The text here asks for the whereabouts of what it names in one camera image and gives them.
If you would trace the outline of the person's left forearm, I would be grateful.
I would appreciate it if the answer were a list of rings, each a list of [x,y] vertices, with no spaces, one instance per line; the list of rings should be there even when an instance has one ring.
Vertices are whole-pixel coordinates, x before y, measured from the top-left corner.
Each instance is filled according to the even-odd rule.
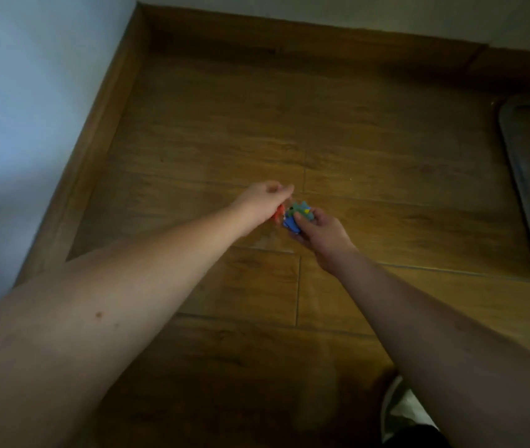
[[[0,299],[0,448],[61,447],[197,283],[262,224],[234,204],[82,255]]]

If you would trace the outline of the wooden baseboard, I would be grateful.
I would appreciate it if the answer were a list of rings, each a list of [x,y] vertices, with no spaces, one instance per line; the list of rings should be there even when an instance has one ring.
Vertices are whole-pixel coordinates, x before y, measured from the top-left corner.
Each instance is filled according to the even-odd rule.
[[[151,42],[136,4],[15,285],[67,260]]]
[[[348,29],[137,3],[163,40],[221,44],[530,88],[530,51],[440,37]]]

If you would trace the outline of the white shoe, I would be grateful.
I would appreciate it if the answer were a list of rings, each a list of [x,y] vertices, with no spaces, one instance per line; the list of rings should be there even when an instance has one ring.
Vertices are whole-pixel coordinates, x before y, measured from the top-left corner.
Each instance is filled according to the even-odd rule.
[[[403,429],[429,426],[438,429],[402,375],[389,384],[380,406],[380,439],[387,442]]]

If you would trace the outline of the person's right forearm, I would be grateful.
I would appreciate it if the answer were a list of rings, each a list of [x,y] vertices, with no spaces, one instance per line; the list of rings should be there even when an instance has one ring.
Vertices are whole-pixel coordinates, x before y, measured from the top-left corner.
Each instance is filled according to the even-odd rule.
[[[371,262],[325,258],[455,448],[530,448],[530,350]]]

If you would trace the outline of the person's right hand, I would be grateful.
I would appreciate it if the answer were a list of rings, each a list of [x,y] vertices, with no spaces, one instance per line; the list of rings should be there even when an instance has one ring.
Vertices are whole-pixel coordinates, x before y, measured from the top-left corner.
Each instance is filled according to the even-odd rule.
[[[360,252],[337,218],[320,208],[310,214],[316,219],[315,231],[311,235],[293,234],[293,238],[313,252],[322,269],[339,278],[345,263]]]

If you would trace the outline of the person's left hand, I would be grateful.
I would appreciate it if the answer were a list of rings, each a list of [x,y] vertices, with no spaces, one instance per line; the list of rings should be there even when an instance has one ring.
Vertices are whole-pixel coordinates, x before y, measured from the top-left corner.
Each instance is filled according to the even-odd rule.
[[[247,236],[258,226],[271,219],[278,205],[265,201],[266,184],[281,184],[268,180],[250,185],[230,205],[234,225],[240,237]]]

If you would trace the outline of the black trouser leg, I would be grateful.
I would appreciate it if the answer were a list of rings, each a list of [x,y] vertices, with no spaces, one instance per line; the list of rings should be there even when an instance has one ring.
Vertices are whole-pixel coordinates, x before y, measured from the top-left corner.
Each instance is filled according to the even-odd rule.
[[[432,425],[414,425],[397,431],[382,448],[452,448],[448,439]]]

